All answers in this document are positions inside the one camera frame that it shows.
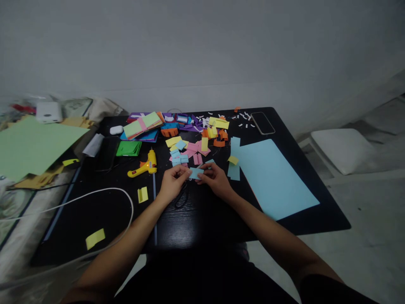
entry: person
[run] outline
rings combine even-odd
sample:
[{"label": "person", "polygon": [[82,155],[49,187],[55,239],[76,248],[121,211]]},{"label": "person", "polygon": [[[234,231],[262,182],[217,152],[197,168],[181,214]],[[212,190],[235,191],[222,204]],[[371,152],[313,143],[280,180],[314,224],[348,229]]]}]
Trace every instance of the person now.
[{"label": "person", "polygon": [[[239,214],[270,256],[289,274],[302,303],[375,303],[346,286],[299,238],[240,197],[216,164],[205,164],[201,168],[204,174],[198,175],[197,184],[208,185]],[[181,165],[165,171],[154,202],[137,217],[117,244],[94,259],[62,303],[158,303],[159,300],[205,304],[225,301],[296,303],[243,255],[220,245],[162,252],[147,261],[114,296],[160,215],[180,193],[190,174],[191,170]]]}]

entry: white cable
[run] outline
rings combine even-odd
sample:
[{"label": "white cable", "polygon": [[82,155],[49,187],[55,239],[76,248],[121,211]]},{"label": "white cable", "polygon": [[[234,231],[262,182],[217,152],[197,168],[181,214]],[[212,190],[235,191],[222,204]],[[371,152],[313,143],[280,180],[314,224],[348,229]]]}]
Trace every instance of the white cable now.
[{"label": "white cable", "polygon": [[0,283],[0,291],[5,290],[5,289],[9,289],[9,288],[12,288],[12,287],[21,286],[21,285],[27,284],[27,283],[30,282],[30,281],[40,279],[40,278],[42,278],[42,277],[47,276],[48,274],[52,274],[52,273],[54,273],[54,272],[57,272],[58,270],[60,270],[60,269],[62,269],[62,268],[64,268],[64,267],[66,267],[66,266],[68,266],[68,265],[74,264],[74,263],[76,263],[76,262],[79,262],[79,261],[81,261],[81,260],[90,258],[90,257],[95,256],[95,255],[98,255],[99,253],[103,252],[104,250],[107,250],[108,248],[113,247],[116,243],[118,243],[118,242],[124,237],[124,235],[127,233],[128,229],[129,229],[130,226],[131,226],[132,218],[133,218],[133,216],[134,216],[134,203],[132,202],[132,199],[131,199],[131,197],[129,196],[129,194],[128,194],[124,189],[121,189],[121,188],[105,188],[105,189],[96,190],[96,191],[87,193],[87,194],[82,195],[82,196],[80,196],[80,197],[78,197],[78,198],[75,198],[75,199],[73,199],[73,200],[71,200],[71,201],[68,201],[68,202],[66,202],[66,203],[64,203],[64,204],[62,204],[62,205],[59,205],[59,206],[56,206],[56,207],[54,207],[54,208],[50,208],[50,209],[47,209],[47,210],[44,210],[44,211],[41,211],[41,212],[27,214],[27,215],[24,215],[24,216],[22,216],[22,217],[15,217],[15,218],[13,218],[13,219],[0,220],[0,222],[8,222],[8,221],[11,221],[11,220],[19,220],[19,219],[22,219],[22,218],[24,218],[24,217],[28,217],[28,216],[34,215],[34,214],[41,214],[41,213],[44,213],[44,212],[48,212],[48,211],[51,211],[51,210],[60,208],[60,207],[62,207],[62,206],[64,206],[64,205],[70,204],[70,203],[72,203],[72,202],[74,202],[74,201],[76,201],[76,200],[78,200],[78,199],[81,199],[81,198],[83,198],[83,197],[85,197],[85,196],[88,196],[88,195],[90,195],[90,194],[93,194],[93,193],[96,193],[96,192],[100,192],[100,191],[105,191],[105,190],[120,190],[120,191],[124,192],[124,193],[127,195],[128,199],[130,200],[130,203],[131,203],[131,218],[130,218],[130,221],[129,221],[128,226],[127,226],[127,228],[125,229],[124,233],[121,235],[121,237],[120,237],[118,240],[116,240],[114,243],[108,245],[107,247],[105,247],[105,248],[103,248],[103,249],[94,251],[94,252],[92,252],[92,253],[87,253],[87,254],[85,254],[85,255],[79,257],[79,258],[76,258],[76,259],[74,259],[74,260],[71,260],[71,261],[69,261],[69,262],[67,262],[67,263],[65,263],[65,264],[59,265],[59,266],[57,266],[57,267],[55,267],[55,268],[52,268],[52,269],[50,269],[50,270],[43,271],[43,272],[40,272],[40,273],[38,273],[38,274],[34,274],[34,275],[31,275],[31,276],[29,276],[29,277],[25,277],[25,278],[22,278],[22,279],[19,279],[19,280]]}]

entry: forearm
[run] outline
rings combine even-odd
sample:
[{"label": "forearm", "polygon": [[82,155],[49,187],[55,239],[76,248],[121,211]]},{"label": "forearm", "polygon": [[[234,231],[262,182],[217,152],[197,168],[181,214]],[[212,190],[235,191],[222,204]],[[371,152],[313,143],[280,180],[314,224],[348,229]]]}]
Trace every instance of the forearm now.
[{"label": "forearm", "polygon": [[[103,299],[111,299],[137,261],[147,238],[166,206],[167,202],[159,198],[149,205],[117,244],[95,258],[74,289],[100,294]],[[72,299],[68,293],[63,303],[72,300],[75,299]]]},{"label": "forearm", "polygon": [[276,221],[260,212],[236,193],[226,202],[239,214],[257,236],[263,247],[294,280],[320,273],[340,280],[337,274],[304,242]]}]

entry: black phone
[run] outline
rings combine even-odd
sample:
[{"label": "black phone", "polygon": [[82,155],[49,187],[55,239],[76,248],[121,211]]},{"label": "black phone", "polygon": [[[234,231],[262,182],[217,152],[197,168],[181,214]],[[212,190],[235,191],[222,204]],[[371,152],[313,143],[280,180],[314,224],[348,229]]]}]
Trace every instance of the black phone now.
[{"label": "black phone", "polygon": [[254,124],[256,125],[260,134],[268,135],[275,133],[275,129],[273,128],[269,119],[263,112],[252,113],[250,114],[250,116],[252,117],[252,120],[254,121]]},{"label": "black phone", "polygon": [[97,154],[94,171],[100,172],[111,170],[120,141],[121,139],[118,136],[109,136],[103,138],[100,150]]}]

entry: glue gun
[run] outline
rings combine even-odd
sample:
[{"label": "glue gun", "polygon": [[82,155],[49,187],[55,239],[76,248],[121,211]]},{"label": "glue gun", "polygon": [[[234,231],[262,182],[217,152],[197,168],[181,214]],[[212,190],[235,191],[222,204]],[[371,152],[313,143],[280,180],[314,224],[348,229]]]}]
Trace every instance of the glue gun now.
[{"label": "glue gun", "polygon": [[143,172],[148,171],[149,174],[156,173],[157,168],[156,168],[156,154],[155,151],[151,148],[151,150],[148,153],[148,160],[144,162],[140,162],[140,167],[138,170],[135,171],[128,171],[128,176],[129,177],[137,177],[138,175],[141,175]]}]

